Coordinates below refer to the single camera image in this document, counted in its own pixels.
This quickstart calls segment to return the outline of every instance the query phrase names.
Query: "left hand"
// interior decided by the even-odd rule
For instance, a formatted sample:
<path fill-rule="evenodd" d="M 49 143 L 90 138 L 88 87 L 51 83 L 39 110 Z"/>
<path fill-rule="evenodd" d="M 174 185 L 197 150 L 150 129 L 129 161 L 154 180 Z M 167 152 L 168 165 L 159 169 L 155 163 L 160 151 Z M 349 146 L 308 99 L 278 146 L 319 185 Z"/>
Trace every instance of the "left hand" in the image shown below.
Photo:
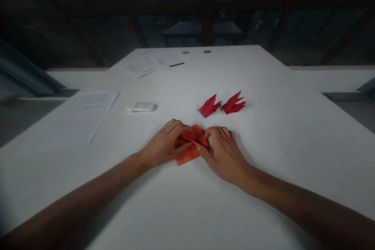
<path fill-rule="evenodd" d="M 180 120 L 172 119 L 138 153 L 140 159 L 150 168 L 164 164 L 184 152 L 191 143 L 174 147 L 177 137 L 183 131 L 191 131 L 190 126 Z"/>

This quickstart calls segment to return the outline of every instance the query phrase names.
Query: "white wall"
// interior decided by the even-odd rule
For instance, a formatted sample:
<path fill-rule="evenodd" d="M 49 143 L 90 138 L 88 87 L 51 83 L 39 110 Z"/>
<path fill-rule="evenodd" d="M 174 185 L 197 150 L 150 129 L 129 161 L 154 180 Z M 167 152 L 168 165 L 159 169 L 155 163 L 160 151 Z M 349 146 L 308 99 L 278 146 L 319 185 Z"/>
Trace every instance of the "white wall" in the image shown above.
<path fill-rule="evenodd" d="M 103 69 L 77 69 L 77 68 L 64 68 L 64 69 L 49 69 L 47 73 L 54 79 L 59 81 L 68 89 L 82 89 L 91 83 L 98 81 L 100 76 L 107 68 Z"/>
<path fill-rule="evenodd" d="M 291 66 L 303 83 L 320 92 L 355 92 L 375 77 L 375 66 Z M 49 75 L 69 89 L 82 89 L 95 83 L 104 70 L 50 69 Z"/>
<path fill-rule="evenodd" d="M 375 77 L 375 66 L 292 66 L 303 83 L 321 92 L 355 92 Z"/>

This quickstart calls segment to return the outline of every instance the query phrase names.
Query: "sheet of paper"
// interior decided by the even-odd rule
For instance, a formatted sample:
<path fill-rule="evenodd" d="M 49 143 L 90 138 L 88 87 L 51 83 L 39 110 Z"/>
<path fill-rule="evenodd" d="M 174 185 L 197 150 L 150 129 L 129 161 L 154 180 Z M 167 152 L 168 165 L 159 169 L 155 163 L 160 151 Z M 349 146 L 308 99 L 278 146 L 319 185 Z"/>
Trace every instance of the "sheet of paper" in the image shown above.
<path fill-rule="evenodd" d="M 120 71 L 117 75 L 131 75 L 139 79 L 147 74 L 157 71 L 157 62 L 150 56 L 140 56 L 118 65 Z"/>
<path fill-rule="evenodd" d="M 141 57 L 143 56 L 149 56 L 156 59 L 157 68 L 161 71 L 170 70 L 185 64 L 185 62 L 172 49 L 160 48 L 146 50 L 141 55 Z"/>
<path fill-rule="evenodd" d="M 39 153 L 90 143 L 120 91 L 75 95 L 40 131 Z"/>

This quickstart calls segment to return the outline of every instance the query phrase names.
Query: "origami crane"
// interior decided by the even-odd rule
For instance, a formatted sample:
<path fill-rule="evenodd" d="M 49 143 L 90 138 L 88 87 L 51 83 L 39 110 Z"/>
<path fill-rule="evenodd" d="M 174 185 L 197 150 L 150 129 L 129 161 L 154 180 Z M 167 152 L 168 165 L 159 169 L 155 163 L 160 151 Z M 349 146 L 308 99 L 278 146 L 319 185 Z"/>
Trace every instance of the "origami crane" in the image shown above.
<path fill-rule="evenodd" d="M 216 94 L 214 94 L 212 97 L 210 97 L 204 105 L 199 109 L 199 112 L 203 115 L 204 118 L 209 116 L 211 113 L 214 113 L 220 106 L 220 102 L 218 102 L 216 105 L 214 105 L 216 100 Z"/>
<path fill-rule="evenodd" d="M 210 144 L 204 138 L 202 130 L 197 124 L 192 127 L 192 131 L 185 131 L 175 141 L 175 147 L 180 146 L 186 142 L 192 143 L 192 145 L 181 153 L 176 158 L 177 166 L 185 164 L 190 160 L 196 159 L 200 156 L 199 151 L 197 151 L 197 146 L 204 146 L 208 151 L 210 151 Z"/>
<path fill-rule="evenodd" d="M 225 105 L 223 105 L 223 110 L 226 114 L 238 112 L 241 109 L 245 107 L 246 102 L 242 102 L 240 104 L 236 104 L 239 100 L 242 100 L 243 98 L 238 98 L 241 91 L 235 94 L 233 97 L 231 97 Z"/>

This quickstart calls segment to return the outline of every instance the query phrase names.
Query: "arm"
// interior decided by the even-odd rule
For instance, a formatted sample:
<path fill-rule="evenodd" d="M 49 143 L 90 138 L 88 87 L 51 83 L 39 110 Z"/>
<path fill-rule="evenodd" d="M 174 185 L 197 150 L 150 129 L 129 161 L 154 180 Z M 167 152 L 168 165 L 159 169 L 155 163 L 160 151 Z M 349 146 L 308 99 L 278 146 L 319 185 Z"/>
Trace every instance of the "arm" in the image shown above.
<path fill-rule="evenodd" d="M 127 185 L 153 167 L 176 158 L 191 144 L 174 148 L 177 136 L 191 130 L 169 121 L 138 153 L 52 203 L 2 239 L 9 249 L 65 249 Z"/>
<path fill-rule="evenodd" d="M 208 128 L 214 154 L 199 147 L 209 167 L 295 221 L 325 246 L 334 249 L 375 249 L 375 221 L 323 196 L 289 184 L 248 164 L 225 127 Z"/>

